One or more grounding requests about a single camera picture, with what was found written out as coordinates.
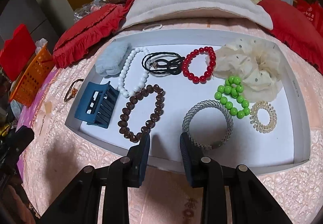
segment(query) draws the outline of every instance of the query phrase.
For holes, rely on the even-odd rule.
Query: red pillow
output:
[[[107,4],[76,22],[66,30],[54,47],[53,59],[58,68],[65,68],[80,60],[88,48],[119,28],[121,20],[130,10],[134,0],[125,5]]]
[[[281,0],[258,3],[270,15],[273,30],[267,30],[323,74],[323,38],[296,8]]]

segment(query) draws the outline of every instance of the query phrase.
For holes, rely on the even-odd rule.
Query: pink bedspread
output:
[[[323,77],[284,44],[245,19],[177,19],[160,23],[163,29],[230,30],[278,44],[296,75],[305,99],[311,130],[311,156],[310,161],[300,167],[259,179],[293,223],[311,223],[323,205]],[[117,36],[140,32],[145,26],[134,26]],[[63,101],[69,86],[74,80],[86,77],[105,46],[90,59],[61,70],[47,87],[42,101],[35,105],[35,116],[23,115],[19,121],[20,125],[31,121],[30,126],[35,131],[35,140],[23,156],[23,176],[26,193],[40,214],[84,166],[99,168],[117,159],[116,155],[85,141],[64,125],[73,101]],[[52,102],[52,114],[45,118],[39,134],[45,101]],[[128,197],[130,223],[200,223],[202,192],[201,189],[190,188],[184,175],[148,167],[143,186],[129,188]]]

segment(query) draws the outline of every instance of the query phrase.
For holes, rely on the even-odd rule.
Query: gray woven hair band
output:
[[[214,143],[212,143],[211,145],[203,145],[198,143],[191,135],[190,135],[190,122],[193,118],[193,116],[201,109],[204,109],[206,107],[215,107],[218,110],[220,110],[226,121],[227,121],[227,132],[224,135],[224,137],[219,140],[216,141]],[[190,137],[191,141],[198,147],[201,147],[205,150],[210,150],[210,149],[215,149],[218,148],[220,146],[222,146],[225,142],[228,141],[228,139],[230,138],[231,134],[232,134],[232,129],[233,129],[233,119],[232,116],[230,115],[230,111],[226,109],[226,107],[224,105],[222,105],[220,102],[215,101],[215,100],[204,100],[202,102],[197,103],[195,106],[193,106],[185,115],[184,119],[183,119],[183,125],[182,125],[182,129],[183,132],[186,132],[187,135]]]

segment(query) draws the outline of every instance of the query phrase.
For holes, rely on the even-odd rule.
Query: white tray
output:
[[[117,40],[129,41],[133,48],[147,46],[151,53],[170,51],[186,56],[193,49],[205,45],[213,46],[216,50],[236,38],[260,39],[228,31],[174,29],[132,34]],[[278,48],[275,43],[272,43],[272,47]],[[127,89],[132,89],[138,84],[138,79],[143,72],[141,66],[143,56],[143,53],[137,53],[130,65],[125,79]],[[295,167],[309,159],[310,131],[305,104],[295,76],[283,55],[282,67],[284,87],[277,98],[271,102],[276,109],[278,118],[276,128],[268,134],[262,134],[250,124],[249,116],[241,120],[234,117],[234,130],[229,141],[218,149],[205,152],[206,155],[224,166],[235,168],[239,164],[245,164],[256,175]],[[205,70],[205,55],[194,58],[190,64],[190,71],[200,76]],[[65,124],[91,143],[118,155],[126,155],[128,149],[136,144],[131,143],[119,133],[120,128],[117,122],[120,120],[122,108],[129,101],[128,98],[125,99],[121,94],[119,95],[108,129],[86,125],[86,122],[74,118],[75,109],[88,81],[101,84],[111,81],[111,85],[117,87],[117,77],[102,79],[95,73],[93,67],[74,100]],[[146,82],[146,85],[148,84],[158,84],[165,91],[164,113],[150,134],[151,148],[148,165],[182,173],[184,168],[180,154],[179,136],[182,132],[183,118],[196,103],[206,99],[214,99],[217,87],[224,84],[224,80],[212,78],[205,84],[193,84],[182,74],[165,77],[150,74]],[[155,94],[150,94],[135,105],[128,121],[128,127],[132,132],[135,134],[140,132],[140,128],[145,125],[145,121],[153,113],[155,101]],[[235,99],[231,99],[231,101],[238,110],[241,109],[241,105]],[[258,116],[264,124],[269,120],[269,116],[264,110],[260,110]],[[199,111],[190,125],[193,136],[203,136],[208,140],[210,138],[220,139],[225,129],[224,116],[219,110],[213,108]]]

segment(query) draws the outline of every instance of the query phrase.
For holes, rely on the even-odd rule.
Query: white bead bracelet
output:
[[[269,113],[269,124],[264,126],[262,123],[259,122],[258,120],[258,110],[259,109],[264,109],[267,110]],[[277,114],[276,111],[274,110],[274,107],[268,103],[267,101],[258,101],[255,103],[251,110],[250,110],[250,124],[254,124],[254,128],[259,131],[260,133],[269,133],[274,130],[277,124]]]
[[[129,69],[130,63],[132,61],[132,59],[134,58],[134,56],[138,53],[138,52],[143,52],[145,55],[149,54],[148,49],[145,47],[137,47],[135,49],[133,49],[130,53],[130,55],[127,57],[126,62],[124,63],[124,66],[121,70],[121,73],[119,75],[119,81],[118,81],[118,88],[117,90],[125,97],[132,97],[135,95],[135,93],[137,91],[139,91],[139,89],[142,89],[145,87],[145,82],[147,80],[148,77],[148,71],[147,70],[143,70],[143,74],[140,78],[140,82],[138,83],[138,86],[134,87],[133,90],[126,90],[123,85],[124,85],[124,78],[126,77],[127,71]]]

